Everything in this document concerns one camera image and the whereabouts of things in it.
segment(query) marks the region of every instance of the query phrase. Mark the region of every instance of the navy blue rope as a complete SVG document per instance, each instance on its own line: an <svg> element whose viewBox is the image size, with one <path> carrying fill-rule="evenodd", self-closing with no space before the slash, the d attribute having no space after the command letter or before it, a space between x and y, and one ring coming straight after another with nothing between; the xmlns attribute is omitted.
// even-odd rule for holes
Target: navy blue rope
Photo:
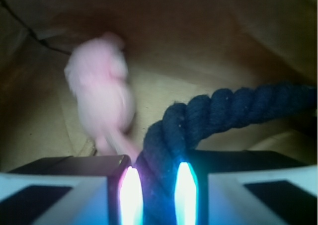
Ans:
<svg viewBox="0 0 318 225"><path fill-rule="evenodd" d="M144 196L144 224L175 224L174 185L187 150L202 139L231 128L242 128L317 106L317 89L281 83L235 93L220 89L199 95L188 105L175 103L161 121L149 127L137 158Z"/></svg>

